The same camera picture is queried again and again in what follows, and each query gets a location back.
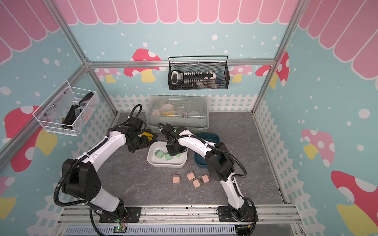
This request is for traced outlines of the white plastic tray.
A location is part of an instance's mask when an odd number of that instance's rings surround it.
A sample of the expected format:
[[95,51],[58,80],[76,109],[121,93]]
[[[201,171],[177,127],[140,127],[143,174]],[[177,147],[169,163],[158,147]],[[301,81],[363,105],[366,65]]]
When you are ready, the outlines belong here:
[[166,148],[166,142],[154,142],[149,148],[147,162],[154,167],[182,168],[187,162],[187,156],[187,151],[172,156]]

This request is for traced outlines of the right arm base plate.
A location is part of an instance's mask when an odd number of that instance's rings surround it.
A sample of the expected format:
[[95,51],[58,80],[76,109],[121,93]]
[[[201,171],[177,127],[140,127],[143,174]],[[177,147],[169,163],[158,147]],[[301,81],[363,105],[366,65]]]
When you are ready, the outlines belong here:
[[253,206],[249,206],[243,216],[237,216],[230,206],[219,206],[216,210],[216,215],[219,217],[219,222],[258,222],[258,214]]

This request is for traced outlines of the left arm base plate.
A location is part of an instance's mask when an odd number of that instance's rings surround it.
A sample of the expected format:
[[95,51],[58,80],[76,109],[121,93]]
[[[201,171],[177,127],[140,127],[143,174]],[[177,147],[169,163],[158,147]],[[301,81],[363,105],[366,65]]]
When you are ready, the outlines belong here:
[[102,211],[97,215],[100,223],[138,223],[141,217],[141,207],[127,206],[120,212]]

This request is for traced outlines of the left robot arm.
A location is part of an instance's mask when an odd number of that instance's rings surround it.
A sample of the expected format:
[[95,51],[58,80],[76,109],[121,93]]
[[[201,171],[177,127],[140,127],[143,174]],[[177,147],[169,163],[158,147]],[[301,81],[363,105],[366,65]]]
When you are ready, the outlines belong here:
[[144,135],[145,123],[139,118],[142,105],[133,107],[127,120],[107,130],[103,140],[76,159],[67,159],[62,165],[62,176],[54,190],[57,206],[84,204],[105,220],[120,222],[128,216],[122,199],[102,187],[97,174],[105,161],[120,147],[127,145],[130,152],[148,147]]

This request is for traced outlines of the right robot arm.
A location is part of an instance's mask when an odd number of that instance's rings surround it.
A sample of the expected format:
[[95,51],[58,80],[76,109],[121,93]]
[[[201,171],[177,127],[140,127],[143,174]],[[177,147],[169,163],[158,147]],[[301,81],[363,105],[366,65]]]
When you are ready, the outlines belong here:
[[191,149],[205,159],[210,176],[221,183],[228,199],[231,216],[236,221],[242,221],[245,215],[252,215],[253,220],[258,221],[254,202],[243,196],[236,180],[245,178],[247,170],[228,151],[224,143],[208,142],[183,126],[173,128],[170,124],[158,124],[158,128],[166,138],[166,147],[170,155],[175,156]]

